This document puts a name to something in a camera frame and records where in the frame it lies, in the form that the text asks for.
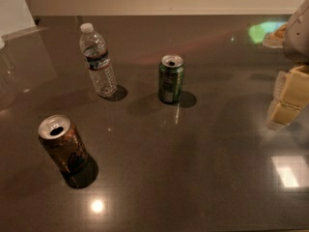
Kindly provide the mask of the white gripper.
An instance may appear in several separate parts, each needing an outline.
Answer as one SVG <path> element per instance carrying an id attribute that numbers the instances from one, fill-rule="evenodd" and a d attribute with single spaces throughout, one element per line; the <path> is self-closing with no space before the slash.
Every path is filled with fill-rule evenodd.
<path id="1" fill-rule="evenodd" d="M 295 63 L 309 63 L 309 0 L 304 0 L 289 18 L 284 36 L 285 56 Z M 280 71 L 273 100 L 267 111 L 269 126 L 288 126 L 309 103 L 309 66 Z"/>

